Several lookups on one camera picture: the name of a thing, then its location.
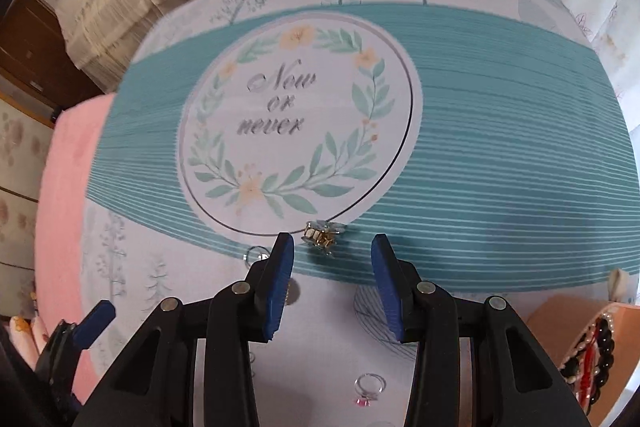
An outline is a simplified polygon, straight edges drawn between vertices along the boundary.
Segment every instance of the silver ring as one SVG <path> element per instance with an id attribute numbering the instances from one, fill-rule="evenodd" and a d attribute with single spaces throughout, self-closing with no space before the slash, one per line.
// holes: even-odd
<path id="1" fill-rule="evenodd" d="M 255 259 L 255 261 L 262 261 L 263 259 L 268 259 L 269 256 L 271 255 L 271 252 L 267 247 L 259 247 L 255 245 L 254 247 L 248 248 L 246 253 L 242 256 L 242 260 L 244 261 L 244 265 L 247 267 L 247 269 L 250 269 L 251 265 L 255 263 L 255 261 L 250 260 L 252 251 L 254 250 L 258 250 L 258 253 L 256 254 L 257 258 Z"/>
<path id="2" fill-rule="evenodd" d="M 363 380 L 365 379 L 373 379 L 374 381 L 377 381 L 377 388 L 366 389 L 365 387 L 363 387 L 362 384 Z M 354 386 L 356 388 L 356 393 L 358 393 L 359 396 L 368 400 L 375 400 L 385 390 L 386 380 L 380 377 L 380 375 L 376 375 L 375 373 L 365 373 L 364 375 L 360 375 L 358 378 L 356 378 Z"/>

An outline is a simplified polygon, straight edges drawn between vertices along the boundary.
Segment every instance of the printed circle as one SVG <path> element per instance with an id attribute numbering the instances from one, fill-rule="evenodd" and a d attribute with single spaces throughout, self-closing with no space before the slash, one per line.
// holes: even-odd
<path id="1" fill-rule="evenodd" d="M 256 245 L 310 219 L 348 223 L 396 180 L 422 90 L 382 28 L 331 12 L 268 23 L 213 60 L 183 110 L 180 185 L 216 232 Z"/>

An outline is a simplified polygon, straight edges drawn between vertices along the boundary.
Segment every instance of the screw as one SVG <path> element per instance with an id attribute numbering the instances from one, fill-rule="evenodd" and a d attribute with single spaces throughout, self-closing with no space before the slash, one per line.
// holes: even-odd
<path id="1" fill-rule="evenodd" d="M 416 288 L 420 293 L 433 293 L 436 291 L 436 285 L 430 281 L 420 281 L 417 283 Z"/>
<path id="2" fill-rule="evenodd" d="M 167 297 L 160 303 L 160 309 L 163 312 L 172 312 L 178 307 L 178 299 L 175 297 Z"/>
<path id="3" fill-rule="evenodd" d="M 231 286 L 231 291 L 236 295 L 243 295 L 251 289 L 251 285 L 248 282 L 240 281 Z"/>
<path id="4" fill-rule="evenodd" d="M 507 307 L 507 301 L 502 297 L 494 295 L 489 299 L 489 306 L 491 306 L 491 308 L 493 308 L 494 310 L 503 310 Z"/>

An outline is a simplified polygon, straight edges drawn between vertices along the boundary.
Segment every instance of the black circle outline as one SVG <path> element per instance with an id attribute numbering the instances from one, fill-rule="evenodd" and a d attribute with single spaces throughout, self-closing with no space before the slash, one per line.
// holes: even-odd
<path id="1" fill-rule="evenodd" d="M 411 123 L 412 123 L 412 118 L 413 118 L 413 115 L 414 115 L 414 88 L 413 88 L 413 86 L 411 84 L 411 76 L 409 74 L 409 70 L 408 70 L 406 64 L 404 63 L 404 60 L 402 60 L 402 57 L 399 54 L 399 52 L 396 49 L 396 47 L 391 42 L 389 42 L 389 40 L 384 35 L 381 35 L 375 28 L 371 28 L 370 26 L 365 26 L 360 21 L 360 19 L 356 18 L 355 16 L 345 16 L 343 14 L 335 14 L 334 12 L 325 12 L 325 11 L 320 11 L 320 10 L 318 12 L 313 12 L 313 11 L 300 12 L 300 13 L 297 13 L 297 14 L 292 15 L 292 16 L 285 16 L 285 17 L 283 17 L 281 19 L 277 19 L 277 20 L 271 21 L 271 22 L 266 23 L 265 25 L 262 25 L 262 26 L 258 26 L 255 30 L 252 30 L 250 33 L 243 35 L 241 39 L 246 38 L 247 35 L 251 35 L 251 34 L 254 34 L 254 33 L 258 34 L 259 32 L 263 32 L 265 26 L 275 26 L 276 24 L 282 24 L 282 22 L 288 22 L 288 19 L 293 19 L 293 20 L 300 19 L 301 15 L 303 15 L 303 16 L 314 15 L 317 18 L 323 18 L 324 17 L 324 18 L 329 18 L 329 19 L 334 19 L 334 20 L 341 20 L 343 22 L 348 22 L 349 24 L 353 24 L 355 26 L 358 26 L 359 28 L 365 29 L 366 31 L 368 31 L 370 33 L 373 33 L 374 35 L 378 36 L 378 38 L 380 38 L 383 42 L 386 43 L 386 45 L 389 48 L 391 48 L 393 50 L 393 52 L 396 54 L 396 57 L 398 57 L 398 60 L 402 64 L 402 68 L 404 70 L 404 74 L 406 75 L 407 83 L 409 84 L 409 94 L 410 94 L 409 118 L 408 118 L 408 121 L 407 121 L 407 124 L 406 124 L 406 129 L 404 130 L 404 136 L 402 136 L 402 141 L 400 142 L 400 146 L 398 147 L 398 151 L 396 152 L 396 155 L 391 160 L 391 163 L 389 163 L 389 166 L 382 173 L 382 176 L 380 176 L 378 181 L 376 181 L 376 183 L 374 183 L 369 188 L 369 190 L 367 190 L 367 192 L 365 192 L 361 197 L 359 197 L 354 203 L 351 203 L 347 208 L 345 208 L 344 210 L 338 212 L 334 216 L 330 217 L 328 219 L 328 221 L 330 221 L 332 219 L 335 219 L 336 217 L 341 216 L 342 214 L 344 214 L 348 210 L 351 210 L 355 205 L 357 205 L 364 198 L 366 198 L 373 191 L 373 189 L 376 188 L 380 184 L 380 182 L 385 178 L 385 176 L 391 170 L 391 167 L 394 165 L 394 163 L 398 159 L 398 156 L 400 155 L 400 153 L 402 152 L 402 149 L 404 148 L 404 143 L 406 142 L 407 135 L 409 134 L 409 130 L 411 128 Z M 220 57 L 222 57 L 223 55 L 225 55 L 228 52 L 230 52 L 233 48 L 237 47 L 237 45 L 238 45 L 238 41 L 233 42 L 231 45 L 229 45 L 226 49 L 224 49 L 222 52 L 220 52 L 218 54 L 218 56 L 215 58 L 214 62 L 217 62 Z M 200 87 L 200 81 L 198 81 L 198 83 L 196 84 L 196 87 Z M 235 229 L 234 227 L 230 227 L 230 226 L 226 225 L 225 223 L 222 223 L 221 221 L 217 220 L 215 217 L 211 216 L 211 214 L 209 214 L 202 207 L 200 202 L 193 195 L 193 192 L 191 191 L 191 187 L 190 187 L 189 182 L 187 180 L 186 172 L 184 170 L 184 155 L 182 153 L 182 144 L 183 144 L 183 141 L 184 141 L 184 134 L 186 132 L 186 129 L 185 129 L 186 120 L 187 120 L 188 114 L 190 112 L 191 105 L 193 104 L 193 100 L 191 100 L 191 99 L 192 98 L 195 99 L 195 93 L 196 93 L 196 89 L 192 90 L 189 98 L 187 99 L 187 102 L 190 102 L 190 103 L 188 103 L 188 105 L 185 104 L 185 109 L 186 110 L 183 112 L 182 116 L 180 117 L 180 129 L 179 129 L 179 133 L 178 133 L 178 136 L 177 136 L 178 137 L 178 166 L 180 167 L 180 171 L 182 172 L 182 179 L 184 181 L 184 185 L 186 186 L 187 190 L 189 191 L 189 194 L 191 195 L 191 199 L 196 203 L 196 205 L 198 206 L 198 208 L 201 211 L 203 211 L 207 216 L 210 217 L 210 219 L 214 220 L 216 223 L 218 223 L 219 225 L 222 225 L 222 227 L 225 227 L 228 230 L 232 230 L 233 232 L 242 233 L 244 235 L 250 235 L 252 237 L 276 237 L 280 232 L 282 232 L 282 230 L 280 230 L 279 232 L 276 232 L 276 233 L 245 232 L 244 230 Z M 293 230 L 292 232 L 289 232 L 289 233 L 300 233 L 302 231 L 303 231 L 303 229 Z"/>

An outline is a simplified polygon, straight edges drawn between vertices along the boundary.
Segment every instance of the table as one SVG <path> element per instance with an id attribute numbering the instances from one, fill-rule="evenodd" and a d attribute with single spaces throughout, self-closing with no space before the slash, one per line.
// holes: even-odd
<path id="1" fill-rule="evenodd" d="M 261 424 L 402 425 L 415 349 L 385 327 L 375 233 L 527 317 L 555 293 L 606 298 L 613 267 L 635 295 L 639 203 L 612 88 L 560 0 L 194 0 L 141 45 L 94 158 L 83 306 L 118 318 L 92 359 L 105 370 L 162 298 L 214 295 L 249 247 L 331 218 L 334 256 L 296 247 L 295 302 L 251 347 Z M 364 373 L 386 380 L 367 408 Z"/>

